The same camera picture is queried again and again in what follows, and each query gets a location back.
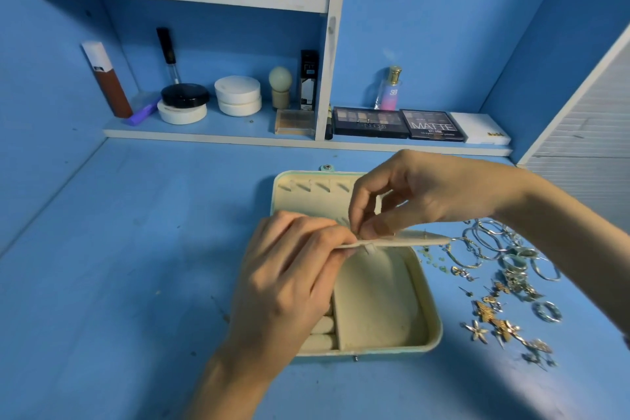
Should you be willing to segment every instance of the white round container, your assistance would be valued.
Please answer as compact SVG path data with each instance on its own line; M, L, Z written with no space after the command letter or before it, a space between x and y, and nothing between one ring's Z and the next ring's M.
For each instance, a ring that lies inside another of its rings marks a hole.
M256 101L250 103L240 103L233 105L231 103L224 103L219 100L219 109L230 116L249 116L260 111L263 107L263 99L259 97Z
M205 118L208 114L208 108L205 105L201 105L194 108L173 108L164 105L162 100L157 104L162 120L172 125L187 125L197 122Z
M217 98L230 105L254 103L260 98L260 82L250 76L231 75L214 82Z

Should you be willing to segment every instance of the person's right hand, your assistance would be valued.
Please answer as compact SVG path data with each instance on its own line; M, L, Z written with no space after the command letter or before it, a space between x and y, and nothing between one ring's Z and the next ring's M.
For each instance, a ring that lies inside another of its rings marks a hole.
M499 163L401 150L355 183L350 227L375 239L416 224L493 217L524 197L529 179ZM375 215L379 194L386 195Z

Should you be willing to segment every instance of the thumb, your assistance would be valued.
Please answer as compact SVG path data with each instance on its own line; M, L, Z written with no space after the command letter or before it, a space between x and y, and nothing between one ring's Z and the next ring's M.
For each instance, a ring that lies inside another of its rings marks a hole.
M397 208L367 220L359 230L361 239L376 239L391 236L401 229L425 223L422 211L413 202L406 202Z

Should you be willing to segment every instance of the purple object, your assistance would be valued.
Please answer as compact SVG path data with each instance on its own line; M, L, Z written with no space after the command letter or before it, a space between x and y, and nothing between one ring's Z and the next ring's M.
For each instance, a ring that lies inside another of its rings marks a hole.
M158 109L158 103L161 99L162 99L162 95L158 95L155 101L149 103L139 112L134 113L129 118L127 118L127 123L130 124L131 126L138 126L140 123L146 120L149 117L149 115L151 115L153 112L155 112L155 110Z

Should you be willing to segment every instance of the eyeshadow palette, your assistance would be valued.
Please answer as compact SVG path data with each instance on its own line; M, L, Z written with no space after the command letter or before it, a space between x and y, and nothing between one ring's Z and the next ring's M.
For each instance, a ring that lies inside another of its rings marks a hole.
M335 135L409 138L409 130L398 111L336 107L333 127Z
M443 111L400 110L413 139L465 141L466 137Z

